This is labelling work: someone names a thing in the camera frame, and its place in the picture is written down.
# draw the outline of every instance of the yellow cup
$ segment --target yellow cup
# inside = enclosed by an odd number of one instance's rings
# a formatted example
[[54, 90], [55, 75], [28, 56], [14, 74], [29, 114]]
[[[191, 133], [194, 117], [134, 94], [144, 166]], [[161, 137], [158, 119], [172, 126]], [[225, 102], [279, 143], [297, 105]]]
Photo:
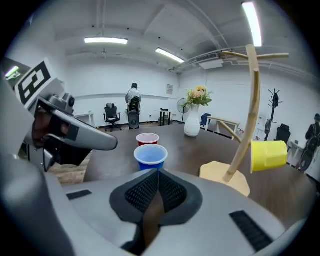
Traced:
[[282, 167], [287, 160], [284, 141], [251, 141], [251, 173]]

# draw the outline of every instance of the ceiling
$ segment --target ceiling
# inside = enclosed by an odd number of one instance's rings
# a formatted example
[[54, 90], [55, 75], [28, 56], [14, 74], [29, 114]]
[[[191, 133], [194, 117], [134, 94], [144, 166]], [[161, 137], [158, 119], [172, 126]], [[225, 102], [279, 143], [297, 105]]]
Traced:
[[[64, 0], [35, 14], [45, 17], [68, 59], [125, 58], [170, 69], [178, 63], [155, 52], [162, 48], [183, 60], [252, 44], [243, 0]], [[262, 33], [260, 54], [290, 53], [277, 60], [314, 72], [308, 47], [286, 15], [270, 2], [257, 1]], [[127, 45], [85, 44], [85, 37], [128, 39]]]

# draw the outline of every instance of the ceiling light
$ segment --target ceiling light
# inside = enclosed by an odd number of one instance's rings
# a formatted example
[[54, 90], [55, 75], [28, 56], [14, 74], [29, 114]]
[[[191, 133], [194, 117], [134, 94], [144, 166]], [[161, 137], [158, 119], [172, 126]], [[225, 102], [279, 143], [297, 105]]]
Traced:
[[128, 39], [122, 38], [111, 38], [111, 37], [87, 37], [84, 39], [86, 44], [90, 43], [114, 43], [114, 44], [122, 44], [126, 45], [128, 43]]
[[167, 57], [169, 57], [169, 58], [171, 58], [171, 59], [173, 59], [173, 60], [175, 60], [175, 61], [177, 61], [177, 62], [179, 62], [179, 63], [185, 62], [183, 59], [178, 58], [177, 56], [174, 56], [173, 54], [171, 54], [171, 53], [169, 53], [169, 52], [167, 52], [167, 51], [165, 51], [165, 50], [162, 50], [162, 49], [160, 49], [160, 48], [156, 49], [155, 51], [156, 51], [157, 53], [163, 54], [163, 55], [165, 55], [165, 56], [167, 56]]
[[10, 77], [14, 72], [16, 72], [19, 69], [18, 66], [14, 66], [13, 68], [11, 68], [8, 73], [5, 74], [5, 77]]
[[261, 31], [257, 11], [253, 2], [244, 2], [242, 7], [250, 24], [253, 44], [255, 47], [262, 46]]

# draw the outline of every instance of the floor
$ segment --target floor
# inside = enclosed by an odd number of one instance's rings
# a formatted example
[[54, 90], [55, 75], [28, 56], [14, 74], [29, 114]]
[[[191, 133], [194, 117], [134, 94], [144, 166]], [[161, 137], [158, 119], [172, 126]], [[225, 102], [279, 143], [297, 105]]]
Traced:
[[[177, 122], [171, 122], [170, 125], [178, 125]], [[140, 124], [140, 128], [148, 128], [148, 127], [156, 127], [158, 123], [142, 123]], [[121, 126], [121, 129], [128, 130], [128, 125]], [[98, 128], [99, 131], [105, 133], [105, 128]], [[83, 160], [80, 166], [75, 166], [72, 164], [60, 165], [55, 163], [50, 169], [49, 173], [53, 173], [58, 178], [59, 182], [62, 185], [70, 185], [70, 184], [79, 184], [84, 181], [84, 177], [86, 174], [87, 166], [90, 161], [91, 153]]]

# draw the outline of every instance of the standing fan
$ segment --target standing fan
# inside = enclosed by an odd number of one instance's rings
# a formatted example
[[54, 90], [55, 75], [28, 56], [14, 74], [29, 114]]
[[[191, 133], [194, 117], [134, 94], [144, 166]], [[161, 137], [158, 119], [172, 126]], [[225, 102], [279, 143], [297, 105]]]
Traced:
[[187, 103], [187, 99], [186, 98], [182, 98], [176, 104], [176, 108], [178, 109], [178, 111], [180, 113], [182, 113], [182, 123], [184, 122], [184, 114], [187, 113], [190, 110], [190, 105], [183, 106], [186, 103]]

